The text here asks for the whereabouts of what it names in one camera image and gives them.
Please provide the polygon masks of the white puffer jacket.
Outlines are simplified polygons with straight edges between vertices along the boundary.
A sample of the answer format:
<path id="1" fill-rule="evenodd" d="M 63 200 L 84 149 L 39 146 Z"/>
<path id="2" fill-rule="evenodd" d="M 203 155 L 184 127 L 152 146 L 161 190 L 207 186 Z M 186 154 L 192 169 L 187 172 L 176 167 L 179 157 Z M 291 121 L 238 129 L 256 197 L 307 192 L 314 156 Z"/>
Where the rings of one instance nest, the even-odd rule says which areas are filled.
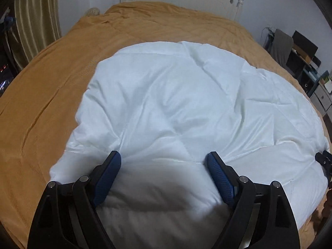
<path id="1" fill-rule="evenodd" d="M 204 165 L 215 151 L 255 183 L 279 181 L 298 227 L 327 180 L 320 117 L 287 80 L 208 44 L 154 42 L 101 61 L 50 177 L 75 182 L 118 151 L 97 212 L 117 248 L 211 248 L 229 211 Z"/>

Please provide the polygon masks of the white drawer cabinet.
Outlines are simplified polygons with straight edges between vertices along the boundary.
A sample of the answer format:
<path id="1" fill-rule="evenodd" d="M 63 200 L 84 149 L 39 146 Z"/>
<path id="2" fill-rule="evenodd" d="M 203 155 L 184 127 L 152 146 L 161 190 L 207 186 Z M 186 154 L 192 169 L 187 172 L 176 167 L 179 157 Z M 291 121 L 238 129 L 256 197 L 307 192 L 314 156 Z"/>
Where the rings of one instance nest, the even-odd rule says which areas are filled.
<path id="1" fill-rule="evenodd" d="M 331 94 L 327 92 L 323 85 L 320 83 L 317 84 L 317 87 L 310 96 L 310 100 L 322 116 L 328 114 L 331 117 Z"/>

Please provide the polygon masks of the orange bed cover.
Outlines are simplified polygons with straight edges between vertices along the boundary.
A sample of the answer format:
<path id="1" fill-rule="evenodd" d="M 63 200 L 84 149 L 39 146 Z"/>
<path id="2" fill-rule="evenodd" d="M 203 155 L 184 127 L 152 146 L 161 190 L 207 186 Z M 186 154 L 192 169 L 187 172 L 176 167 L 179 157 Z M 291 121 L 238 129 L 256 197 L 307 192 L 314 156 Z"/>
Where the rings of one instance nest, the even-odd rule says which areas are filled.
<path id="1" fill-rule="evenodd" d="M 97 65 L 126 47 L 154 42 L 217 47 L 279 75 L 306 96 L 244 27 L 223 17 L 161 2 L 130 2 L 81 18 L 1 97 L 1 223 L 23 247 L 42 192 L 53 181 L 50 169 L 78 125 L 75 115 Z"/>

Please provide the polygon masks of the small round plush ball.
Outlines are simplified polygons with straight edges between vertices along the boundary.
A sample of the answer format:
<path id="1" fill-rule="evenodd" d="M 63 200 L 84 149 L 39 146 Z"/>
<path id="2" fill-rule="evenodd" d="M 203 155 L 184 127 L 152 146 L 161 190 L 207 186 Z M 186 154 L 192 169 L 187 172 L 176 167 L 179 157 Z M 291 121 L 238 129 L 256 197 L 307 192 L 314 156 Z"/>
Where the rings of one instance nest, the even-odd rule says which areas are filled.
<path id="1" fill-rule="evenodd" d="M 100 9 L 97 7 L 92 7 L 84 13 L 84 16 L 86 17 L 98 16 L 98 15 L 100 15 Z"/>

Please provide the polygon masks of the beige curtain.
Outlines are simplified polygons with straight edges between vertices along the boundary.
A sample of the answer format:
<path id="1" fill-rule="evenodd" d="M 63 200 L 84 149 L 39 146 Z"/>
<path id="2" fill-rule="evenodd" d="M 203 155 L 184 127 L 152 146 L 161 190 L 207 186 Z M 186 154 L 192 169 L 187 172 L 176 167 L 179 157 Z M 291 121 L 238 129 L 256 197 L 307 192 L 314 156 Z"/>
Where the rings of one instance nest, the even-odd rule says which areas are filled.
<path id="1" fill-rule="evenodd" d="M 58 0 L 15 0 L 18 36 L 28 62 L 61 38 Z"/>

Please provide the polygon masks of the grey chair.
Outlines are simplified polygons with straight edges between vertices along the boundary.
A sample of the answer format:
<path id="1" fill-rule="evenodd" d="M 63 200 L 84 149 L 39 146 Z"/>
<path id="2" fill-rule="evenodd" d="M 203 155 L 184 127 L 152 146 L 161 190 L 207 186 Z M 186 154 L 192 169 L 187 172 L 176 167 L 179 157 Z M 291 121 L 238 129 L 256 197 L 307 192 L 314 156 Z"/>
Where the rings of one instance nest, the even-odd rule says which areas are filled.
<path id="1" fill-rule="evenodd" d="M 270 48 L 271 57 L 283 68 L 286 67 L 294 40 L 280 29 L 276 29 Z"/>

